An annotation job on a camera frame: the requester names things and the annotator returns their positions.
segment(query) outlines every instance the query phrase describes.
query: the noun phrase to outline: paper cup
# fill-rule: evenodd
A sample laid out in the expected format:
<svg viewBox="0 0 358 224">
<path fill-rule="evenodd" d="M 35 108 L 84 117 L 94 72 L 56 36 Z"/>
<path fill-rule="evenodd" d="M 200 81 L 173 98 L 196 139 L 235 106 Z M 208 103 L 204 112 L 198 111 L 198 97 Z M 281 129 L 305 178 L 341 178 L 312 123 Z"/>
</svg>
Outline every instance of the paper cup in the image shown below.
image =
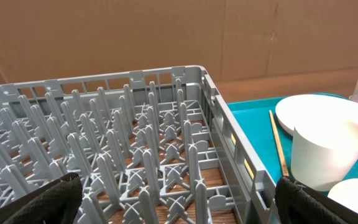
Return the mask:
<svg viewBox="0 0 358 224">
<path fill-rule="evenodd" d="M 298 120 L 292 144 L 291 172 L 318 191 L 340 182 L 358 160 L 358 124 L 339 118 Z"/>
</svg>

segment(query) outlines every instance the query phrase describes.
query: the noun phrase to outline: cardboard wall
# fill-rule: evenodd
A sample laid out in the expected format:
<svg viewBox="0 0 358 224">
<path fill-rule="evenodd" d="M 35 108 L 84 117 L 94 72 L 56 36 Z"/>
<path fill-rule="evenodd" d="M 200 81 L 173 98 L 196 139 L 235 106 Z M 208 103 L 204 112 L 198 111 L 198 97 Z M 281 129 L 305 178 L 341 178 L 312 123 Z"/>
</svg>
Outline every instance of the cardboard wall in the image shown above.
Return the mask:
<svg viewBox="0 0 358 224">
<path fill-rule="evenodd" d="M 215 82 L 358 67 L 358 1 L 0 0 L 0 83 L 197 64 Z"/>
</svg>

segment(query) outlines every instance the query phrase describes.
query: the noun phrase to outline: dish rack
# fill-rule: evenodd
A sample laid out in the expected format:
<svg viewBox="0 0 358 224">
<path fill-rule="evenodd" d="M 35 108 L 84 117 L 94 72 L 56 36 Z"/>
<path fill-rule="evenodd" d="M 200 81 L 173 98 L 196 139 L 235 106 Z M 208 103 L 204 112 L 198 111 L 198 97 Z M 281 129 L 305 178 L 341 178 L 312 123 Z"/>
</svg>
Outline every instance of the dish rack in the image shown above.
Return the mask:
<svg viewBox="0 0 358 224">
<path fill-rule="evenodd" d="M 212 168 L 223 185 L 206 186 Z M 157 207 L 165 223 L 228 209 L 238 223 L 278 222 L 269 173 L 199 66 L 0 85 L 0 207 L 68 172 L 83 184 L 79 224 L 120 212 L 159 223 Z"/>
</svg>

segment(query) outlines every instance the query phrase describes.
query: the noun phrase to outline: wooden surface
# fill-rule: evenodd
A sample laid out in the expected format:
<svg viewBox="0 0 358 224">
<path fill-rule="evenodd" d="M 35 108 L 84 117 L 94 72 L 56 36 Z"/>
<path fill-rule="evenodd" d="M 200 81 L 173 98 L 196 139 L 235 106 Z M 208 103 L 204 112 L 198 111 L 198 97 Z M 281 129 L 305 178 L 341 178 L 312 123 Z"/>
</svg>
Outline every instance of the wooden surface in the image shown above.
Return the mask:
<svg viewBox="0 0 358 224">
<path fill-rule="evenodd" d="M 317 92 L 334 93 L 348 97 L 353 94 L 357 78 L 358 68 L 353 68 L 234 82 L 215 82 L 215 84 L 226 103 L 230 103 Z"/>
</svg>

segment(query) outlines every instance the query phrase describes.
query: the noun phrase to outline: wooden chopstick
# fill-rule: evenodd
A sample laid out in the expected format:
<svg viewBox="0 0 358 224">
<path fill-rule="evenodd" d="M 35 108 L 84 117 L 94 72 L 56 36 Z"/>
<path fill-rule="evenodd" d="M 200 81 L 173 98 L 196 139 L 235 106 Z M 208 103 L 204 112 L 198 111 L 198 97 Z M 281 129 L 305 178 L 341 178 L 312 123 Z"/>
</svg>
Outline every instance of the wooden chopstick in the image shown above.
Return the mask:
<svg viewBox="0 0 358 224">
<path fill-rule="evenodd" d="M 284 176 L 289 176 L 290 174 L 288 173 L 287 163 L 285 162 L 283 147 L 281 146 L 280 136 L 278 136 L 276 122 L 274 121 L 272 111 L 269 110 L 268 113 L 270 115 L 270 121 L 272 122 L 273 135 L 277 146 L 278 158 L 280 159 L 281 170 Z"/>
</svg>

